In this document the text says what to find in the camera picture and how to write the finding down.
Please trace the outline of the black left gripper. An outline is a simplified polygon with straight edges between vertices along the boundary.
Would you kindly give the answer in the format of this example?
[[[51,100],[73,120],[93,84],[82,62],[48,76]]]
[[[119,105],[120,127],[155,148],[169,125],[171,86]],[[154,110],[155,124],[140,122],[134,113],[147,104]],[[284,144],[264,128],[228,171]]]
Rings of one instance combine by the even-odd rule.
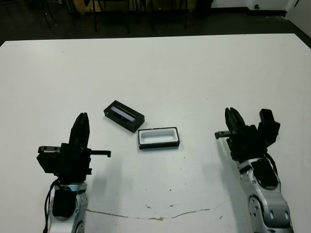
[[[88,115],[80,113],[70,131],[69,144],[38,148],[38,162],[44,172],[58,177],[60,182],[84,182],[86,176],[92,172],[89,167],[92,155],[111,157],[109,150],[85,148],[88,145],[89,134]]]

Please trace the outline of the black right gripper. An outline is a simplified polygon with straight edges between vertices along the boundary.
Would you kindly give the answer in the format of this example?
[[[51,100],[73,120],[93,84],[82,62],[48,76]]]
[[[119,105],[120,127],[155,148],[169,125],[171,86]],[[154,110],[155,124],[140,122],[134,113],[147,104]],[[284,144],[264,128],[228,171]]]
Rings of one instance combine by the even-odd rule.
[[[225,109],[225,123],[228,131],[218,131],[215,138],[227,138],[231,158],[237,162],[264,158],[266,146],[259,136],[255,125],[247,126],[240,113],[234,109]]]

